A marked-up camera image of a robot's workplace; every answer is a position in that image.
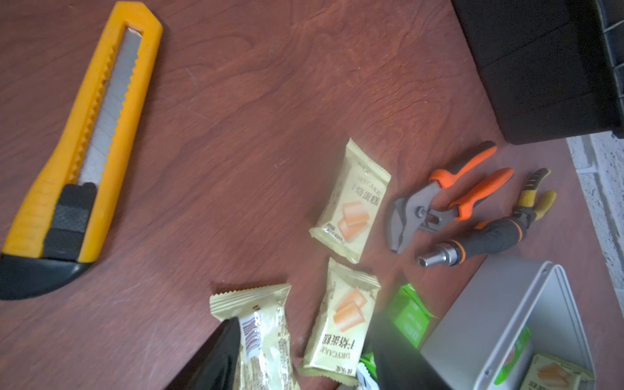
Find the grey storage box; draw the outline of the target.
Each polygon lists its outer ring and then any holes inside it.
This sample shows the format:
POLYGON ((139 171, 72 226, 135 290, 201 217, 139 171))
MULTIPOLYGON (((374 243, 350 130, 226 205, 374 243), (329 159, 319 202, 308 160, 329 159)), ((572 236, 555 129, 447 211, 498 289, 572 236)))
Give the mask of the grey storage box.
POLYGON ((549 354, 596 367, 563 266, 519 256, 486 258, 421 353, 452 389, 494 389, 494 381, 523 328, 532 333, 503 389, 517 389, 531 357, 549 354))

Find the white cookie packet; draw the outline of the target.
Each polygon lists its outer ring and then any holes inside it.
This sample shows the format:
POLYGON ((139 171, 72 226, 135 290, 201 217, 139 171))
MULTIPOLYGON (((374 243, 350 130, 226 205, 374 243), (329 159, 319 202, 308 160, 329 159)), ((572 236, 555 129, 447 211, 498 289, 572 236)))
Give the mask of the white cookie packet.
POLYGON ((535 354, 521 390, 576 390, 596 380, 589 370, 547 354, 535 354))
POLYGON ((380 390, 377 382, 371 377, 367 370, 357 372, 357 390, 380 390))

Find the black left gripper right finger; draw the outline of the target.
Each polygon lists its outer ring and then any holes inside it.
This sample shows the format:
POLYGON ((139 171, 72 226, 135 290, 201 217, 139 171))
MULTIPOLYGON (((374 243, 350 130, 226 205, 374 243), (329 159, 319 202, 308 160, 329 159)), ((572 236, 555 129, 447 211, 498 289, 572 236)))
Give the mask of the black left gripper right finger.
POLYGON ((385 316, 373 316, 368 338, 380 389, 451 388, 385 316))

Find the green cookie packet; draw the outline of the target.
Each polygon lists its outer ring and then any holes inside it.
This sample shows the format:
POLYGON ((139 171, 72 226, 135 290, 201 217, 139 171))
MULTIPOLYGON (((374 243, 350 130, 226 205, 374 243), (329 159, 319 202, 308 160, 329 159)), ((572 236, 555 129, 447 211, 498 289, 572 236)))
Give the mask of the green cookie packet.
POLYGON ((371 377, 377 382, 377 368, 375 364, 374 354, 372 352, 367 352, 360 357, 357 371, 368 371, 371 377))
POLYGON ((418 349, 435 317, 424 305, 412 284, 399 288, 386 310, 387 318, 418 349))
POLYGON ((513 344, 514 345, 513 349, 510 351, 502 369, 500 370, 497 378, 495 379, 494 381, 495 385, 502 385, 508 380, 513 369, 515 369, 515 367, 517 366, 521 355, 525 352, 525 350, 529 346, 531 336, 532 336, 531 330, 528 328, 527 325, 525 325, 522 331, 520 332, 518 339, 513 344))

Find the pale yellow cookie packet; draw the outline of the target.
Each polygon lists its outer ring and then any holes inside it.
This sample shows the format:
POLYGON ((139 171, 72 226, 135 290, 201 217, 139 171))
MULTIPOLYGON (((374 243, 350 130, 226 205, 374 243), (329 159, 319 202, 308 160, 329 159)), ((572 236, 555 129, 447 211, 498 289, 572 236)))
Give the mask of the pale yellow cookie packet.
POLYGON ((376 276, 330 258, 326 292, 297 372, 355 386, 357 368, 381 289, 376 276))
POLYGON ((220 321, 237 318, 240 328, 235 389, 299 389, 285 315, 290 284, 223 292, 210 297, 220 321))
POLYGON ((360 263, 392 176, 349 140, 328 204, 310 235, 352 264, 360 263))

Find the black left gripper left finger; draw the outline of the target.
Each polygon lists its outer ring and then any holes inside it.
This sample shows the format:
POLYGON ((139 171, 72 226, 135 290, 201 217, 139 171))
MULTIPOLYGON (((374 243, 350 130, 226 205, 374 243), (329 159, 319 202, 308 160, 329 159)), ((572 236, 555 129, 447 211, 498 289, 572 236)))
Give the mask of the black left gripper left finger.
POLYGON ((232 390, 240 354, 237 317, 224 320, 166 389, 232 390))

